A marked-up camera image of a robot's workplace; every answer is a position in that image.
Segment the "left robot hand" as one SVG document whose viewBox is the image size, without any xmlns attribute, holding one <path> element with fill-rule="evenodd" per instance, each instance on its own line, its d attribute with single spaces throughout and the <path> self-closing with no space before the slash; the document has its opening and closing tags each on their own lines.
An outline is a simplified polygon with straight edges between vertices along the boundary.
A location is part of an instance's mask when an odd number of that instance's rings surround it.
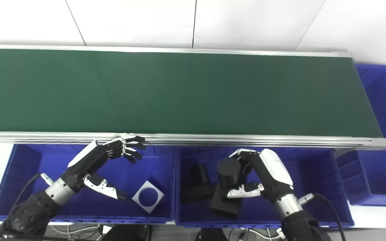
<svg viewBox="0 0 386 241">
<path fill-rule="evenodd" d="M 104 144 L 98 144 L 93 140 L 71 160 L 67 170 L 61 174 L 61 186 L 69 195 L 88 187 L 110 198 L 126 200 L 127 194 L 124 191 L 109 183 L 97 172 L 108 160 L 126 158 L 135 164 L 137 160 L 143 158 L 138 150 L 146 149 L 144 142 L 144 137 L 136 135 L 118 137 Z"/>
</svg>

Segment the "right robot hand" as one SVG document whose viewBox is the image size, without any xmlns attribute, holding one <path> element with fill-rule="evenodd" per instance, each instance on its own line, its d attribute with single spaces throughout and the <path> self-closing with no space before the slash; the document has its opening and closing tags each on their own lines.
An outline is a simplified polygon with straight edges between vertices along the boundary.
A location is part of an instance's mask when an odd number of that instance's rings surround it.
<svg viewBox="0 0 386 241">
<path fill-rule="evenodd" d="M 294 187 L 291 176 L 280 157 L 270 149 L 261 152 L 250 149 L 238 149 L 230 155 L 231 158 L 246 164 L 246 172 L 251 169 L 255 171 L 260 182 L 240 184 L 223 192 L 222 197 L 226 199 L 252 198 L 262 196 L 276 202 L 294 202 Z"/>
</svg>

